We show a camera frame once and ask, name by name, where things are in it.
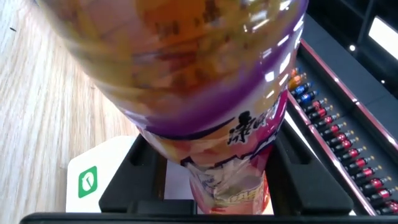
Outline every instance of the plastic bottle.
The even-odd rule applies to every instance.
[[[261,213],[307,0],[38,0],[205,213]]]

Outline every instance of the white light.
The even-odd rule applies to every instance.
[[[272,90],[272,91],[266,96],[266,98],[267,98],[267,99],[270,98],[274,93],[275,93],[275,91]]]
[[[284,61],[280,64],[279,74],[282,74],[284,70],[287,68],[290,62],[290,53],[286,55]]]
[[[262,59],[268,57],[268,55],[270,55],[272,52],[272,49],[268,49],[265,52],[262,53]]]
[[[299,29],[300,27],[302,27],[303,24],[304,24],[304,15],[300,18],[300,20],[298,21],[298,23],[296,24],[296,26],[294,26],[293,31],[294,31],[294,32],[298,31],[298,29]]]
[[[285,81],[286,81],[286,79],[287,79],[288,76],[289,76],[289,74],[286,74],[286,75],[280,80],[280,82],[279,82],[279,85],[280,85],[280,86],[282,86],[282,85],[285,83]]]
[[[273,72],[273,71],[270,72],[270,73],[268,73],[268,74],[266,75],[266,81],[267,81],[267,82],[273,81],[274,78],[275,78],[275,76],[274,76],[274,72]]]
[[[376,16],[369,36],[398,60],[398,32],[396,30]]]
[[[267,11],[263,10],[250,17],[251,22],[256,22],[267,18]]]
[[[297,36],[297,39],[296,39],[296,43],[294,43],[294,49],[297,49],[297,47],[299,47],[299,45],[300,45],[300,38],[301,38],[301,35],[303,34],[303,29],[300,31],[300,33],[298,34],[298,36]]]
[[[355,50],[355,46],[354,46],[354,45],[350,45],[350,46],[349,46],[349,50],[350,50],[350,51],[354,51],[354,50]]]
[[[391,142],[391,144],[395,144],[396,140],[394,138],[392,138],[390,135],[387,135],[387,139],[389,142]]]
[[[279,41],[279,43],[277,44],[278,47],[281,46],[282,44],[284,44],[284,42],[286,42],[286,40],[289,39],[289,35],[286,35],[282,40]]]
[[[258,29],[258,28],[260,28],[260,27],[262,27],[262,26],[264,26],[268,21],[269,21],[269,19],[266,19],[266,20],[260,22],[259,24],[255,25],[255,26],[253,27],[253,31],[255,31],[256,29]]]
[[[285,9],[288,10],[289,9],[288,6],[290,5],[291,2],[292,2],[291,0],[282,2],[279,6],[279,10],[281,10],[281,11],[283,11]]]

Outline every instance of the green logo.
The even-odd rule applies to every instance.
[[[79,175],[79,198],[93,193],[98,187],[97,167],[93,166]]]

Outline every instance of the chinese characters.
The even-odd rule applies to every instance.
[[[246,143],[248,136],[253,130],[266,125],[266,113],[262,113],[258,118],[252,118],[250,111],[245,111],[239,115],[239,124],[229,130],[228,145],[238,142]]]

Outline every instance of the wood grain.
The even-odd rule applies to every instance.
[[[17,223],[32,212],[64,211],[70,159],[137,130],[33,1],[0,0],[0,9],[0,223]]]

